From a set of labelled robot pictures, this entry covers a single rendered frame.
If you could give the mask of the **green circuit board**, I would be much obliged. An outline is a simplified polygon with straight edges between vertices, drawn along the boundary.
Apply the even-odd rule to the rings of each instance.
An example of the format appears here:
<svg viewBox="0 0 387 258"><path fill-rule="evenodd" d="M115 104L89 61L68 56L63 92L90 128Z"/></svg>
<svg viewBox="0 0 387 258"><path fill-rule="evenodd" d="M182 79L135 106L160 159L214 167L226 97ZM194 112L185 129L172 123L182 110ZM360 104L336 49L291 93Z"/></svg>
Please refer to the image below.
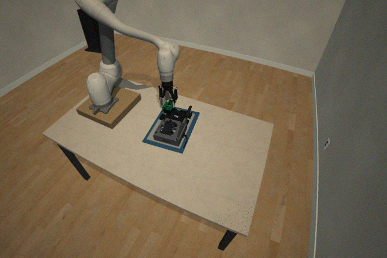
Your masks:
<svg viewBox="0 0 387 258"><path fill-rule="evenodd" d="M172 100L167 99L167 102L165 102L165 104L163 105L162 109L172 110L172 108L173 108Z"/></svg>

